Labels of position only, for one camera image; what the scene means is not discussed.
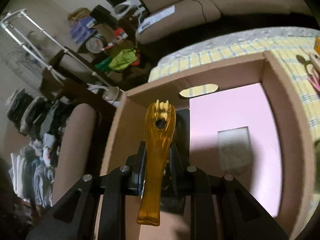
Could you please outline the black box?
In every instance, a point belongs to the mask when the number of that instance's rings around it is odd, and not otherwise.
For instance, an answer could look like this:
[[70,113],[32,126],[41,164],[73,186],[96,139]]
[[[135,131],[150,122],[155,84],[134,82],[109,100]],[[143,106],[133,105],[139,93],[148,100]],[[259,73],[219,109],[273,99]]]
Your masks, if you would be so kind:
[[189,157],[190,152],[190,111],[181,109],[176,111],[176,126],[173,142],[180,155]]

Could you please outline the brown sofa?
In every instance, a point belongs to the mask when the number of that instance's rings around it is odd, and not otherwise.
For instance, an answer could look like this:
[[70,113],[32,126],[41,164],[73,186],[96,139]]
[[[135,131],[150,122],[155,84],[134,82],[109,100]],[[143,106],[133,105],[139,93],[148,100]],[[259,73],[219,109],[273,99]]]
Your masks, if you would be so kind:
[[179,31],[221,23],[237,16],[306,16],[312,12],[304,0],[140,0],[150,16],[136,31],[140,44],[157,42]]

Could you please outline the yellow plaid tablecloth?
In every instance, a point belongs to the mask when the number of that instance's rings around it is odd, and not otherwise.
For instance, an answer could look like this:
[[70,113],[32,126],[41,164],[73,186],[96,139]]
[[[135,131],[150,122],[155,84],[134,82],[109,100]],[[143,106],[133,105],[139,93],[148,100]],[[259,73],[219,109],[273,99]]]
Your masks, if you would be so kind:
[[185,56],[178,55],[177,58],[168,58],[167,62],[159,63],[151,70],[149,81],[211,62],[271,51],[290,77],[300,97],[313,140],[319,141],[319,94],[308,81],[307,64],[303,62],[309,59],[307,53],[312,51],[313,45],[313,37],[268,37],[211,46],[202,51],[193,49]]

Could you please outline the brown cardboard box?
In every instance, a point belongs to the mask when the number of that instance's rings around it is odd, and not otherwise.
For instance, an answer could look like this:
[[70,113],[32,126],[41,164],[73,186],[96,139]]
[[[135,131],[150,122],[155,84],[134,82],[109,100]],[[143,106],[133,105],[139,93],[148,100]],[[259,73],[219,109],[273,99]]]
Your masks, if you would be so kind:
[[136,152],[144,137],[150,103],[167,100],[186,109],[184,89],[216,84],[221,90],[261,83],[271,104],[283,157],[283,190],[277,222],[290,239],[303,230],[311,202],[316,158],[309,122],[289,76],[269,51],[183,70],[125,92],[116,110],[100,173],[105,175]]

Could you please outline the pink flat box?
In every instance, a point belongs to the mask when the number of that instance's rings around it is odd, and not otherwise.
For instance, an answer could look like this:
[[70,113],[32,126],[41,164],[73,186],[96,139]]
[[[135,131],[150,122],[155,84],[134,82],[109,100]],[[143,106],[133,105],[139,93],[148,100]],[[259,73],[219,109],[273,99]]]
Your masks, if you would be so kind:
[[234,176],[277,217],[282,157],[276,122],[260,83],[192,98],[190,162],[212,176]]

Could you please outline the amber plastic scalp massager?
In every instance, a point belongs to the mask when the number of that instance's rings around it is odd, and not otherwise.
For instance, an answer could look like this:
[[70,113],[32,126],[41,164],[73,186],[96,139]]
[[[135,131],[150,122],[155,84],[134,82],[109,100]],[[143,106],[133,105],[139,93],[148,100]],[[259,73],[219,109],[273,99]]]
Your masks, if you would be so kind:
[[146,167],[145,183],[137,223],[160,225],[163,172],[176,125],[175,107],[169,101],[153,102],[145,117]]

